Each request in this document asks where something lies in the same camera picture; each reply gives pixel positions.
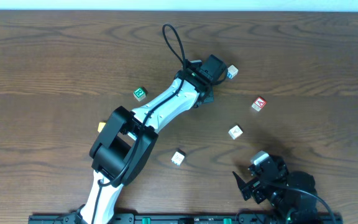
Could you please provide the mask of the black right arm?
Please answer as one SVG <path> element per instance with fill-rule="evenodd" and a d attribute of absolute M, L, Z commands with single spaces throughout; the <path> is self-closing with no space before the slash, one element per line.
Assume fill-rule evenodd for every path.
<path fill-rule="evenodd" d="M 257 204 L 268 200 L 273 213 L 262 223 L 321 223 L 316 209 L 315 180 L 306 172 L 289 172 L 280 156 L 260 151 L 250 160 L 248 170 L 254 177 L 248 182 L 233 173 L 244 200 Z"/>

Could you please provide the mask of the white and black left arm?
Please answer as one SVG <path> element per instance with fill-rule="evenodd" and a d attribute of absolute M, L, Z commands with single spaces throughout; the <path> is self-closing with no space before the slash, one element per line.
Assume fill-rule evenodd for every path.
<path fill-rule="evenodd" d="M 93 143 L 93 184 L 78 212 L 78 223 L 108 223 L 124 186 L 144 168 L 159 132 L 179 114 L 213 101 L 213 86 L 227 75 L 227 65 L 214 55 L 206 62 L 186 61 L 172 84 L 147 104 L 116 108 Z"/>

